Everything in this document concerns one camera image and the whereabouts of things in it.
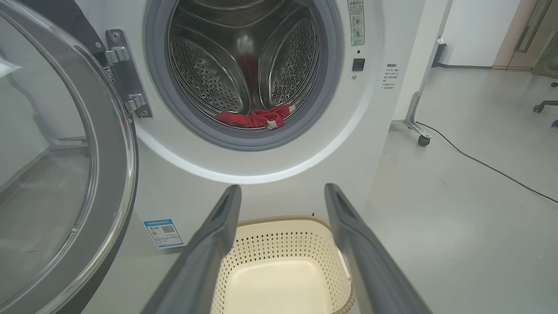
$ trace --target power cord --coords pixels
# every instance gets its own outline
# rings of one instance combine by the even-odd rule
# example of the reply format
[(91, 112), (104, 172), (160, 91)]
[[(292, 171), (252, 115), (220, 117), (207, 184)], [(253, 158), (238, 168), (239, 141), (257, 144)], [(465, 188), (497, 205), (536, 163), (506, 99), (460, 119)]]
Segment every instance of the power cord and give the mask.
[(477, 158), (471, 157), (471, 156), (467, 155), (466, 153), (462, 152), (459, 148), (457, 148), (457, 146), (455, 146), (450, 140), (448, 140), (448, 138), (445, 137), (444, 134), (442, 134), (442, 133), (441, 133), (440, 131), (438, 131), (437, 129), (435, 129), (435, 128), (431, 127), (431, 126), (428, 126), (428, 125), (426, 125), (426, 124), (424, 124), (424, 123), (417, 122), (417, 124), (426, 126), (427, 128), (432, 129), (432, 130), (435, 131), (436, 133), (440, 134), (440, 136), (443, 137), (444, 140), (446, 140), (451, 146), (453, 146), (453, 148), (455, 148), (455, 150), (457, 150), (458, 152), (462, 153), (463, 155), (465, 155), (465, 156), (467, 156), (467, 157), (473, 159), (473, 160), (476, 161), (477, 163), (479, 163), (479, 164), (481, 164), (481, 165), (484, 165), (484, 166), (486, 166), (486, 167), (488, 167), (488, 168), (490, 168), (490, 169), (496, 171), (497, 173), (503, 175), (504, 177), (510, 179), (511, 181), (514, 181), (515, 183), (521, 185), (522, 187), (528, 189), (529, 191), (531, 191), (531, 192), (533, 192), (533, 193), (537, 193), (538, 195), (540, 195), (540, 196), (542, 196), (542, 197), (545, 197), (545, 198), (547, 198), (547, 199), (549, 199), (549, 200), (551, 200), (551, 201), (553, 201), (553, 202), (555, 202), (555, 203), (558, 203), (558, 201), (555, 200), (555, 199), (553, 199), (552, 197), (546, 196), (546, 195), (544, 195), (544, 194), (542, 194), (542, 193), (540, 193), (540, 192), (538, 192), (538, 191), (536, 191), (536, 190), (534, 190), (534, 189), (532, 189), (532, 188), (526, 186), (525, 184), (519, 182), (518, 180), (515, 180), (514, 178), (512, 178), (512, 177), (510, 177), (509, 175), (507, 175), (507, 174), (501, 172), (500, 170), (498, 170), (498, 169), (496, 169), (496, 168), (494, 168), (494, 167), (491, 167), (491, 166), (485, 164), (484, 162), (478, 160)]

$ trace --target metal hinge bracket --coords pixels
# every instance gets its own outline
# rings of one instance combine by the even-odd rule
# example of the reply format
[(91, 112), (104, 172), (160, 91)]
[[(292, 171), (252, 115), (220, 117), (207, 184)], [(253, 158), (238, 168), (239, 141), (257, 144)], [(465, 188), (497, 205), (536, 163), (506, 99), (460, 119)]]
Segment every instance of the metal hinge bracket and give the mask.
[(152, 117), (126, 34), (123, 30), (114, 29), (108, 30), (106, 36), (108, 50), (96, 53), (97, 61), (116, 87), (126, 110), (135, 112), (138, 118)]

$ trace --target office chair wheel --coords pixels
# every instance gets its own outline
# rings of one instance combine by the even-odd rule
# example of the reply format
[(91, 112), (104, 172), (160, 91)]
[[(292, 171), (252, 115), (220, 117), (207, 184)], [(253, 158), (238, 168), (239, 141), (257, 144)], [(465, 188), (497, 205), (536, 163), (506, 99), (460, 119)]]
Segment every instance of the office chair wheel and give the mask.
[(430, 139), (428, 137), (424, 137), (424, 136), (421, 135), (421, 136), (418, 137), (418, 144), (420, 146), (426, 146), (426, 145), (430, 144)]

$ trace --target red cloth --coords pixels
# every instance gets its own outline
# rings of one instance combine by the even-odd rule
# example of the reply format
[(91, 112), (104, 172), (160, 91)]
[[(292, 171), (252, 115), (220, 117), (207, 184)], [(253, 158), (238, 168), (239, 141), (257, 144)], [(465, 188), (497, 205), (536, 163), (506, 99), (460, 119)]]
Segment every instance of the red cloth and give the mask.
[(254, 127), (266, 127), (270, 130), (276, 129), (285, 125), (285, 119), (295, 110), (295, 105), (286, 104), (283, 106), (275, 107), (271, 110), (254, 110), (252, 111), (252, 117), (245, 115), (234, 115), (228, 111), (223, 111), (215, 116), (217, 121), (224, 124), (244, 127), (244, 128), (254, 128)]

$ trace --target laundry basket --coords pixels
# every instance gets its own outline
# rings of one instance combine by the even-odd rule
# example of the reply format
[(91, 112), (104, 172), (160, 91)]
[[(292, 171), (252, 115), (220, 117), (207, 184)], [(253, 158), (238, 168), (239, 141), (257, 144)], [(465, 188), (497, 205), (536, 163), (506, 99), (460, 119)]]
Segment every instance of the laundry basket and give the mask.
[(212, 314), (347, 313), (351, 277), (329, 227), (314, 218), (241, 223), (219, 269)]

